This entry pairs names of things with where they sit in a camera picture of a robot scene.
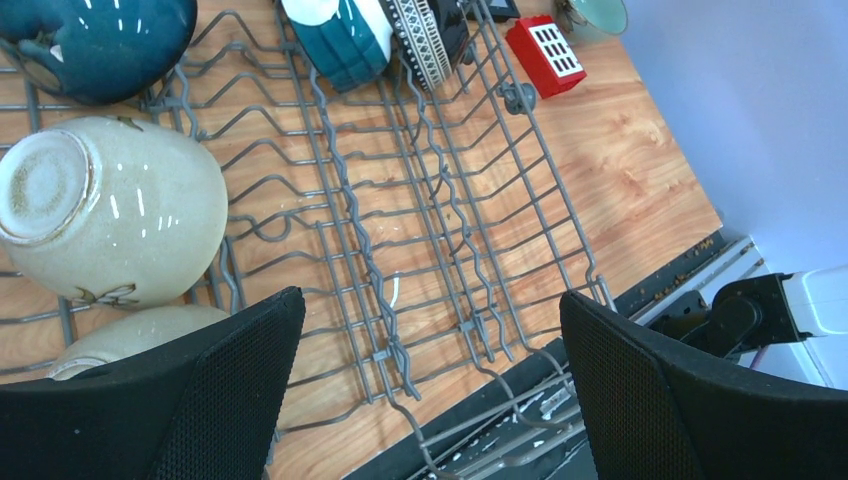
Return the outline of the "dark patterned bowl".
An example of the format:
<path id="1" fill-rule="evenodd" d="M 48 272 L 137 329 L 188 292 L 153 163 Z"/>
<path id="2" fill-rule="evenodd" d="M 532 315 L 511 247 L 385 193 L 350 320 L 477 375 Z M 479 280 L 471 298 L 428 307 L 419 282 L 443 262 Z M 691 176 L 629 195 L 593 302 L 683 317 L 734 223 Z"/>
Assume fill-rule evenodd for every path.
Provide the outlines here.
<path id="1" fill-rule="evenodd" d="M 421 89 L 441 87 L 463 60 L 470 41 L 466 5 L 452 0 L 381 3 L 399 53 Z"/>

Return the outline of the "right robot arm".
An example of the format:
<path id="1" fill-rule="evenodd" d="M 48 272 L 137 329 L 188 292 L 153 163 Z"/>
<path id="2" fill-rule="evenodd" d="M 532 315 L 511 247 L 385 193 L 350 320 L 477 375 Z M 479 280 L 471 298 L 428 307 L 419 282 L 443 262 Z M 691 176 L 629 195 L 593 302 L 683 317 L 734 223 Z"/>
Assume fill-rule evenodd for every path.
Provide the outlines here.
<path id="1" fill-rule="evenodd" d="M 847 389 L 847 267 L 731 282 L 707 306 L 665 311 L 647 326 L 752 370 Z"/>

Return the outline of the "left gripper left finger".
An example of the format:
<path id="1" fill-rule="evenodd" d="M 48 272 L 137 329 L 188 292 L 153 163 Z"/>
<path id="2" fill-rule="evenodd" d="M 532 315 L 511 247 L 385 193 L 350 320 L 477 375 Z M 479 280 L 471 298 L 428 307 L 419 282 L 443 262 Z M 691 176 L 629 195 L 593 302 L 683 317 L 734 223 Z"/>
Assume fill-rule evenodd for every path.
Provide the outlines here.
<path id="1" fill-rule="evenodd" d="M 287 287 L 67 380 L 1 388 L 5 479 L 261 479 L 306 313 Z"/>

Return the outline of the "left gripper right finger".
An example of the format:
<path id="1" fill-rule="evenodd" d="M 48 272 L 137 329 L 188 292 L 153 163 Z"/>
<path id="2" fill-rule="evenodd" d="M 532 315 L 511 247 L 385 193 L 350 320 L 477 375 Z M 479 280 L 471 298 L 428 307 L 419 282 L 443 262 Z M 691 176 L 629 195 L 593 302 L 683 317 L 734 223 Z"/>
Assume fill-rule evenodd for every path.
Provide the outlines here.
<path id="1" fill-rule="evenodd" d="M 843 479 L 847 394 L 759 372 L 576 292 L 562 336 L 602 479 Z"/>

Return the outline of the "grey wire dish rack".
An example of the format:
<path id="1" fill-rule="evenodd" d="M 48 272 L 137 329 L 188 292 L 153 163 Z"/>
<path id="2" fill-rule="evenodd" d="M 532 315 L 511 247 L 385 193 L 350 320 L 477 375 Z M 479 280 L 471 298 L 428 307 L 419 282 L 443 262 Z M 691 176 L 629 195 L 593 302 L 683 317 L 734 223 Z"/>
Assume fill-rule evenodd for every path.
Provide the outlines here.
<path id="1" fill-rule="evenodd" d="M 335 95 L 277 2 L 205 1 L 186 56 L 113 108 L 200 141 L 227 182 L 220 249 L 182 303 L 238 311 L 287 286 L 306 316 L 264 477 L 340 479 L 404 437 L 401 478 L 493 479 L 528 457 L 438 468 L 424 425 L 559 335 L 567 289 L 605 286 L 536 111 L 490 21 L 442 92 Z"/>

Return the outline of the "mint green flower bowl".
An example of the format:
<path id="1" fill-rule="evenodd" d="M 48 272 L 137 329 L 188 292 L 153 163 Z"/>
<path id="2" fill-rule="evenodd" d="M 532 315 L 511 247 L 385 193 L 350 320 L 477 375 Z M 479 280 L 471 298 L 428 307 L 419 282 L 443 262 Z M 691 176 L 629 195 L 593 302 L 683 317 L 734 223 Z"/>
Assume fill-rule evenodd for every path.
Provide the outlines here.
<path id="1" fill-rule="evenodd" d="M 622 0 L 554 1 L 555 20 L 571 45 L 603 42 L 622 35 L 629 15 Z"/>

